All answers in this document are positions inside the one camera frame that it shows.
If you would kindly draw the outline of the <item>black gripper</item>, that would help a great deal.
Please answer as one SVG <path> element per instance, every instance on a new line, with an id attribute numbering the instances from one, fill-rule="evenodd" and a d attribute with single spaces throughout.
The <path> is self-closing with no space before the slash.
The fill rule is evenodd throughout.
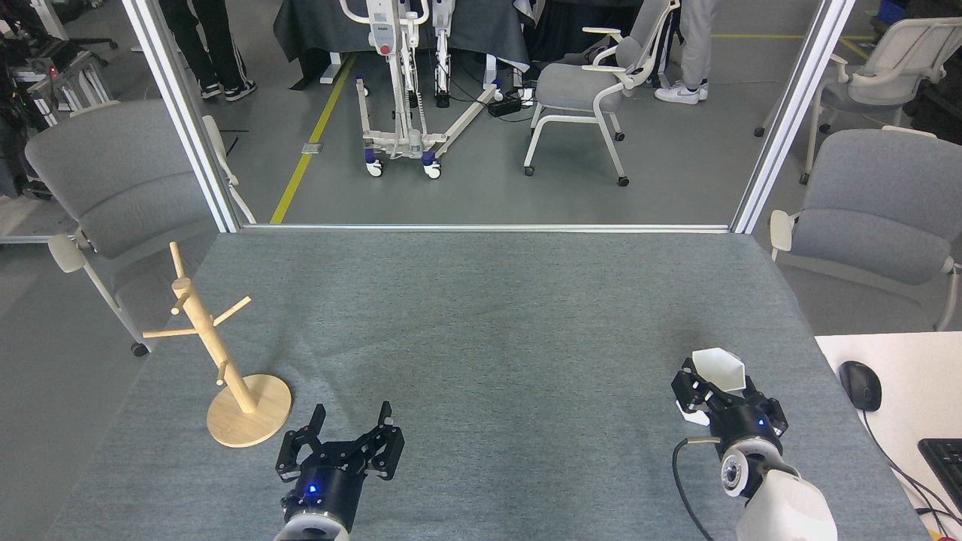
<path id="1" fill-rule="evenodd" d="M 682 363 L 671 381 L 671 390 L 684 414 L 694 414 L 697 405 L 709 400 L 709 394 L 724 394 L 717 385 L 697 372 L 691 358 Z M 741 404 L 710 411 L 710 433 L 712 437 L 719 438 L 715 445 L 718 455 L 724 455 L 735 442 L 753 437 L 772 443 L 780 453 L 782 445 L 779 437 L 788 428 L 789 424 L 780 402 L 759 391 L 751 377 L 746 377 Z"/>
<path id="2" fill-rule="evenodd" d="M 322 450 L 319 432 L 325 417 L 324 406 L 317 404 L 308 424 L 284 435 L 275 470 L 282 482 L 295 483 L 282 499 L 284 519 L 291 526 L 299 515 L 326 516 L 352 530 L 365 472 L 374 470 L 385 482 L 394 479 L 404 436 L 392 421 L 392 407 L 385 400 L 376 427 L 356 440 L 360 453 L 343 457 L 339 452 Z M 312 453 L 298 464 L 303 445 L 308 445 Z"/>

